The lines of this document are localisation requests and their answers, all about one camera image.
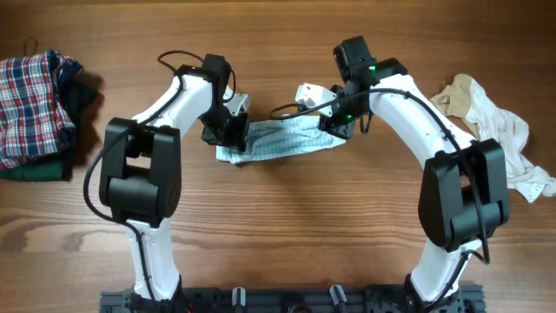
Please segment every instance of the wooden table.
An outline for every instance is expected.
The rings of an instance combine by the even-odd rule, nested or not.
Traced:
[[[224,55],[252,97],[252,119],[262,120],[291,103],[300,83],[340,83],[332,49],[364,35],[375,57],[398,58],[428,96],[457,73],[475,77],[529,123],[525,155],[556,176],[552,1],[21,3],[41,2],[0,7],[0,57],[20,56],[34,36],[39,51],[75,56],[101,77],[103,101],[88,113],[92,150],[70,182],[0,182],[2,312],[94,312],[101,290],[132,285],[123,228],[90,213],[81,188],[107,122],[145,110],[169,87],[169,71],[156,62],[166,50]],[[418,262],[421,168],[379,118],[368,135],[334,150],[243,167],[217,162],[201,131],[197,123],[182,141],[172,220],[186,286],[402,283]],[[492,264],[472,261],[462,280],[484,284],[491,312],[554,311],[556,201],[510,196],[510,221],[490,240]]]

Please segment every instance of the plaid shirt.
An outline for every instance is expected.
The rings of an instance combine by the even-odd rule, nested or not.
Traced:
[[[0,170],[68,149],[76,126],[59,88],[82,67],[55,50],[0,63]]]

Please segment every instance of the pile of clothes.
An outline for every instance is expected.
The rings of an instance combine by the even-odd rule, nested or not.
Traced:
[[[55,50],[0,63],[0,178],[67,179],[83,110],[96,91],[80,63]]]

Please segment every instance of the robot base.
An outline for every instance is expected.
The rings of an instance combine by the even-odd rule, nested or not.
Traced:
[[[403,285],[373,285],[364,289],[344,289],[346,302],[334,305],[329,290],[250,290],[244,303],[232,304],[232,290],[187,288],[174,304],[138,308],[141,298],[132,290],[101,294],[99,313],[188,312],[188,313],[406,313],[414,312],[407,303]],[[484,313],[482,287],[463,285],[452,301],[433,312]]]

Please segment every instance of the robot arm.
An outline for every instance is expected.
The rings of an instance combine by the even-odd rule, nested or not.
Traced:
[[[369,119],[372,115],[382,118],[419,160],[424,169],[419,217],[428,239],[405,286],[415,308],[429,311],[458,291],[469,252],[481,246],[473,191],[460,182],[464,162],[471,164],[473,177],[469,179],[479,186],[486,236],[509,217],[504,151],[494,140],[476,142],[440,114],[395,59],[375,62],[362,37],[344,41],[334,49],[334,56],[345,87],[335,85],[327,90],[303,84],[295,101],[308,109],[320,108],[320,129],[346,139],[353,135],[358,117],[370,112]],[[402,91],[373,92],[388,89]],[[422,105],[404,92],[417,97]],[[366,93],[368,97],[354,97]],[[450,132],[461,156],[432,114]]]
[[[223,57],[213,55],[207,55],[200,68],[183,65],[150,108],[132,120],[114,118],[106,128],[109,149],[103,157],[99,196],[115,222],[128,223],[142,234],[141,249],[136,233],[126,229],[136,272],[134,292],[144,299],[153,296],[164,303],[181,292],[169,227],[182,189],[181,139],[200,119],[205,142],[245,147],[249,98],[233,95],[227,87],[230,71]],[[224,103],[224,97],[231,100]],[[127,164],[128,157],[139,156],[150,158],[148,168]]]

